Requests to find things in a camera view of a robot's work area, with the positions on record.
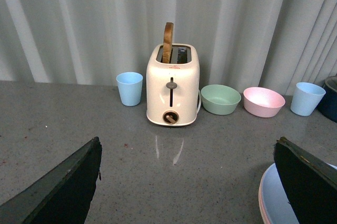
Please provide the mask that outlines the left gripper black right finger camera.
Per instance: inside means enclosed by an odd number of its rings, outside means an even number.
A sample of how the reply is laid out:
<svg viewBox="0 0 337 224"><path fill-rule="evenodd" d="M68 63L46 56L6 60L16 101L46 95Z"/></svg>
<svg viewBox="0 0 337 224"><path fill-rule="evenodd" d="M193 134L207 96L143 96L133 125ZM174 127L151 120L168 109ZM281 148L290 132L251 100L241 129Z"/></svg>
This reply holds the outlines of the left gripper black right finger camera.
<svg viewBox="0 0 337 224"><path fill-rule="evenodd" d="M336 168L285 137L277 140L274 162L299 223L336 223Z"/></svg>

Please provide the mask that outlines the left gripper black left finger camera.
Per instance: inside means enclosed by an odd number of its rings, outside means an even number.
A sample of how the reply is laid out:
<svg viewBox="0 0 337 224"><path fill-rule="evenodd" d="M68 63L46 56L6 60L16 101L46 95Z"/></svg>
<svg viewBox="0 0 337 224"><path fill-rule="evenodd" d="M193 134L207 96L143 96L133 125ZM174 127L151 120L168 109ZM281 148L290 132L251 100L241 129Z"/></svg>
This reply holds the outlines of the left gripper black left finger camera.
<svg viewBox="0 0 337 224"><path fill-rule="evenodd" d="M1 205L1 223L84 223L101 178L98 137Z"/></svg>

